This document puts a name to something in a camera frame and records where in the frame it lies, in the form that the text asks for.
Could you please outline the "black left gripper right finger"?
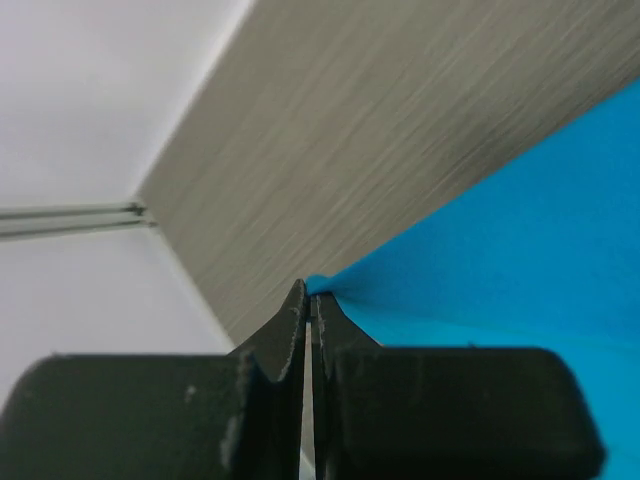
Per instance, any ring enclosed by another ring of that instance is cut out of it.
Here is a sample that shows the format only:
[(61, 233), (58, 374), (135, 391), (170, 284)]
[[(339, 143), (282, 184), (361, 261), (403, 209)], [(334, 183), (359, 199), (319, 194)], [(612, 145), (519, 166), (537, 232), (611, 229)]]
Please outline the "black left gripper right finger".
[(311, 299), (320, 479), (592, 479), (605, 448), (568, 366), (540, 348), (379, 345)]

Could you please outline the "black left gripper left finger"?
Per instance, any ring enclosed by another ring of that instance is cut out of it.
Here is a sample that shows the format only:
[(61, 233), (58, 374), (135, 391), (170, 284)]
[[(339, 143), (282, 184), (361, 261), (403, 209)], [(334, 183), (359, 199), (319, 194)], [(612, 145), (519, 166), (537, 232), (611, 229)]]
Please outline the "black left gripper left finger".
[(1, 413), (5, 479), (295, 479), (308, 293), (226, 355), (52, 355)]

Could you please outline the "blue t shirt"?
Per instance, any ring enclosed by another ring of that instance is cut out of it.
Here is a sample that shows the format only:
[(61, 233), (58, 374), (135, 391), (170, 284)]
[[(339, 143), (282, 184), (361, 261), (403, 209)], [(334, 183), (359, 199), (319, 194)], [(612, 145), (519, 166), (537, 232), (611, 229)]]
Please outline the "blue t shirt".
[(603, 477), (639, 475), (639, 87), (329, 277), (387, 346), (540, 346), (576, 374)]

